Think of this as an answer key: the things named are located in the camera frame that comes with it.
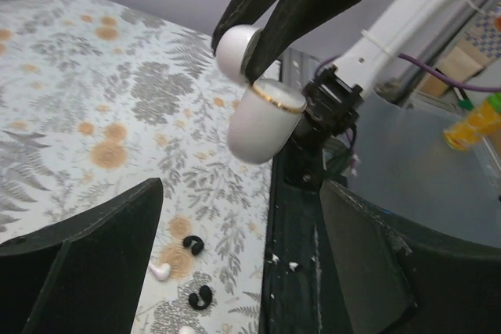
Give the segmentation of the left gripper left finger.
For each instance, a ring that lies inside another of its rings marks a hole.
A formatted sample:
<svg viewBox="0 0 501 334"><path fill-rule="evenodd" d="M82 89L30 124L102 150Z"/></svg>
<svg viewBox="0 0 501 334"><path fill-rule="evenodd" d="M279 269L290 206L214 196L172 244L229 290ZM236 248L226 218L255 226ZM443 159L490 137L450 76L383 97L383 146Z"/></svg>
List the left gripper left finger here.
<svg viewBox="0 0 501 334"><path fill-rule="evenodd" d="M3 333L130 333L160 213L150 178L1 244Z"/></svg>

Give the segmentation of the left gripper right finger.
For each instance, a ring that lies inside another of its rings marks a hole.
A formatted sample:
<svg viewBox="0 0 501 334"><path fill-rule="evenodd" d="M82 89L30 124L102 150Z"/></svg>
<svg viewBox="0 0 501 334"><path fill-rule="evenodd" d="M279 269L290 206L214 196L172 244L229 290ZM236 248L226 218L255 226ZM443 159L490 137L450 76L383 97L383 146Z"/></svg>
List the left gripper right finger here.
<svg viewBox="0 0 501 334"><path fill-rule="evenodd" d="M319 193L355 333L498 333L500 250L436 232L335 181Z"/></svg>

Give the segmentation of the white earbud charging case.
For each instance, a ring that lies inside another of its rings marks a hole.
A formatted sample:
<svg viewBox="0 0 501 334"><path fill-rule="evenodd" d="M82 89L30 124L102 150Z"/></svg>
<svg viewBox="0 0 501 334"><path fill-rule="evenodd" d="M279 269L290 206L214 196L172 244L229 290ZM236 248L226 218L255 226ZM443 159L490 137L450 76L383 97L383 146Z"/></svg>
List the white earbud charging case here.
<svg viewBox="0 0 501 334"><path fill-rule="evenodd" d="M221 73L246 88L229 122L227 146L234 157L250 164L263 164L282 149L307 106L300 91L280 81L245 78L244 58L259 32L251 25L231 27L215 50Z"/></svg>

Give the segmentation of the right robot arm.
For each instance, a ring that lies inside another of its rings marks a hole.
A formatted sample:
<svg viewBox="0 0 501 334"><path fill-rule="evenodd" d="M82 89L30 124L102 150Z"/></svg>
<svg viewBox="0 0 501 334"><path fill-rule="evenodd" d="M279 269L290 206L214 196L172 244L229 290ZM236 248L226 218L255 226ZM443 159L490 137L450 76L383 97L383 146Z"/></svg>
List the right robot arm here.
<svg viewBox="0 0 501 334"><path fill-rule="evenodd" d="M230 0L212 36L222 74L245 87L227 132L227 146L251 164L271 160L284 146L287 177L312 185L312 170L333 136L356 129L358 107L401 48L452 0L394 0L348 51L302 89L263 73L294 41L361 0Z"/></svg>

